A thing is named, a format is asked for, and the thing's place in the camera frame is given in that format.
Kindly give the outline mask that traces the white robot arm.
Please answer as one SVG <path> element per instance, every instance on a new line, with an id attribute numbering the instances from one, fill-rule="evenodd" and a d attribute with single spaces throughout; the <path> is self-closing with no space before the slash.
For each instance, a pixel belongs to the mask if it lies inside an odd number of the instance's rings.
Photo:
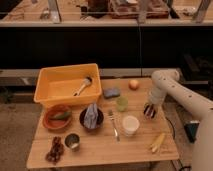
<path id="1" fill-rule="evenodd" d="M 213 101 L 182 86 L 176 69 L 156 70 L 152 73 L 151 79 L 153 87 L 148 93 L 150 106 L 160 106 L 169 94 L 200 121 L 191 171 L 213 171 Z"/>

